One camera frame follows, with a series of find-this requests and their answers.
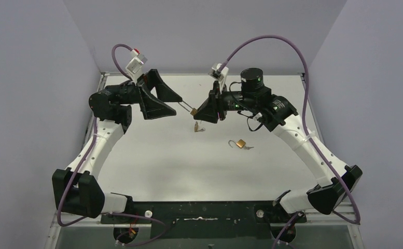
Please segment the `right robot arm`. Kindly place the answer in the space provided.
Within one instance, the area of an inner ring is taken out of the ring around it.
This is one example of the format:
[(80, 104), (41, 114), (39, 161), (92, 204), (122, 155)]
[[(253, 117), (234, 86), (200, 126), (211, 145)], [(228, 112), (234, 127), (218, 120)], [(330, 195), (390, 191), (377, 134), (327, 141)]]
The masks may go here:
[(227, 112), (251, 112), (250, 118), (284, 141), (303, 161), (317, 184), (311, 189), (288, 190), (275, 201), (273, 215), (287, 221), (295, 212), (315, 209), (329, 215), (353, 190), (363, 172), (337, 158), (311, 130), (306, 128), (297, 109), (283, 96), (273, 94), (263, 82), (263, 71), (256, 67), (240, 73), (241, 89), (227, 90), (223, 76), (216, 79), (207, 99), (194, 114), (195, 120), (218, 123)]

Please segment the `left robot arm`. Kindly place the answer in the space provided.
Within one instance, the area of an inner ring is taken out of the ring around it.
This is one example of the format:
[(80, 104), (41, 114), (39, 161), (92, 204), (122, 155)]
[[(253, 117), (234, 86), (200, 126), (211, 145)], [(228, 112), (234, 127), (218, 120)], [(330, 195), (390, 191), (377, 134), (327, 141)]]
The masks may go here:
[(139, 105), (145, 120), (176, 115), (169, 103), (183, 99), (161, 78), (157, 69), (142, 74), (136, 82), (127, 80), (106, 86), (89, 97), (93, 111), (92, 133), (79, 155), (64, 170), (52, 175), (55, 203), (59, 213), (96, 218), (114, 213), (121, 221), (135, 213), (132, 197), (104, 192), (99, 173), (116, 143), (132, 123), (132, 105)]

